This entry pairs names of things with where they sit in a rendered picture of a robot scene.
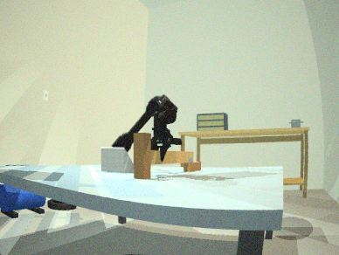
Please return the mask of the long tan wooden rail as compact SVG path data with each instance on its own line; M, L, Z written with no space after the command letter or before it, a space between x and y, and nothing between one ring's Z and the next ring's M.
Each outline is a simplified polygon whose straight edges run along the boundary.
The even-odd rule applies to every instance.
M193 157L193 161L194 161L194 152L167 151L166 155L164 156L163 162L161 162L160 151L159 150L151 150L150 164L189 162L189 158L192 158L192 157Z

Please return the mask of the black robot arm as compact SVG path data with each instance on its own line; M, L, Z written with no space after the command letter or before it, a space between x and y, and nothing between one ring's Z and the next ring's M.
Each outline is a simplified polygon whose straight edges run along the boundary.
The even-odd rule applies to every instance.
M161 101L161 103L159 102ZM147 121L154 116L154 126L171 124L176 121L178 107L165 95L153 97L146 106L145 113L134 126L112 143L113 148L125 148L128 152L134 143L134 133L138 133Z

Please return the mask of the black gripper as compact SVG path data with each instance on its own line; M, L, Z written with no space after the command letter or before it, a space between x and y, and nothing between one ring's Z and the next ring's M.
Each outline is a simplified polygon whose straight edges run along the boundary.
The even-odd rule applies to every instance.
M171 145L182 145L182 140L180 138L167 138L167 126L164 125L155 125L152 130L154 130L154 136L151 139L151 150L159 150L160 148L160 159L163 162L164 156L166 155L167 150ZM157 146L157 144L162 144L162 146Z

